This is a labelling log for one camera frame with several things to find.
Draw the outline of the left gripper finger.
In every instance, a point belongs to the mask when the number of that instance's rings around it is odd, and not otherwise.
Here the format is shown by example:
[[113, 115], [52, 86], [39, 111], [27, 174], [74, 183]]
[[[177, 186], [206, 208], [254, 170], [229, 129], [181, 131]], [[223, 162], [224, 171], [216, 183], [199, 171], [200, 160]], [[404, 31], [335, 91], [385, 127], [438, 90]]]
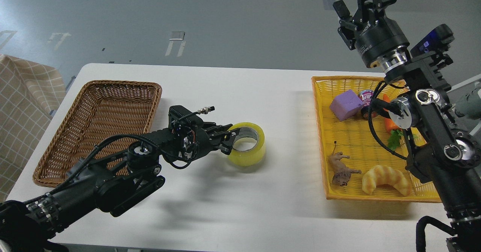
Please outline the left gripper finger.
[[219, 134], [214, 137], [214, 149], [230, 155], [237, 134]]
[[216, 123], [207, 123], [205, 132], [210, 138], [237, 137], [240, 134], [240, 128], [233, 128], [232, 124], [220, 125]]

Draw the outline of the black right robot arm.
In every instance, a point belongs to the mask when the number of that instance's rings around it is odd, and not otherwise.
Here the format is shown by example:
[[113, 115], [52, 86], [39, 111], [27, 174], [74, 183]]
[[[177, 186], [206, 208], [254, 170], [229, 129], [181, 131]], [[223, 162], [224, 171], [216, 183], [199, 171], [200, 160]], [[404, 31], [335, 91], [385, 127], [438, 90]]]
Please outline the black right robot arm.
[[450, 84], [440, 70], [452, 64], [447, 54], [452, 30], [441, 24], [408, 50], [402, 29], [386, 17], [396, 0], [357, 0], [354, 15], [339, 0], [333, 3], [338, 33], [350, 50], [357, 50], [367, 68], [381, 67], [384, 80], [375, 90], [373, 110], [392, 119], [407, 146], [406, 169], [421, 183], [432, 182], [444, 205], [450, 226], [424, 216], [416, 224], [416, 250], [426, 250], [425, 227], [448, 233], [450, 252], [480, 251], [480, 142], [456, 124], [467, 112], [454, 109]]

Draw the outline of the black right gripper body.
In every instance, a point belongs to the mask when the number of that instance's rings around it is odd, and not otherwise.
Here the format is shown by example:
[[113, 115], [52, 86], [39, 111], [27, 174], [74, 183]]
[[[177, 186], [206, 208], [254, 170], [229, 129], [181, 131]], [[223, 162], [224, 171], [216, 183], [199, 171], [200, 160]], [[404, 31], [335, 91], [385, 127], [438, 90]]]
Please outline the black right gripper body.
[[373, 68], [379, 57], [410, 43], [399, 24], [387, 17], [384, 11], [363, 19], [354, 32], [354, 47], [367, 68]]

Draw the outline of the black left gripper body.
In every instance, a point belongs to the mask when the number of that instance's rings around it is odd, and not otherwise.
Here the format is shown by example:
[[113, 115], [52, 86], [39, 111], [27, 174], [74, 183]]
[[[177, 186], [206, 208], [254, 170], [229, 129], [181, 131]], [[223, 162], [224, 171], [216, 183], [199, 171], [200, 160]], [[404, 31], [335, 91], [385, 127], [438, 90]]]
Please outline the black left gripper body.
[[196, 160], [209, 154], [214, 149], [214, 138], [210, 138], [205, 128], [194, 125], [184, 138], [184, 158]]

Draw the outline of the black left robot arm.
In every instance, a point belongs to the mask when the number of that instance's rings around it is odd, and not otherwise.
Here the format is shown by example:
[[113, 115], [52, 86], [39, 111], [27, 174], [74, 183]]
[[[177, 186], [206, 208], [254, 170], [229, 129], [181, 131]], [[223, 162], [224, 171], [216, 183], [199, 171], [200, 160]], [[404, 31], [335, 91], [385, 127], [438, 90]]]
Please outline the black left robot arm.
[[199, 117], [214, 109], [191, 112], [171, 106], [168, 127], [108, 137], [81, 158], [55, 189], [27, 201], [3, 202], [1, 251], [67, 252], [64, 245], [50, 241], [57, 233], [95, 209], [118, 217], [164, 185], [160, 158], [184, 169], [212, 151], [229, 155], [241, 130]]

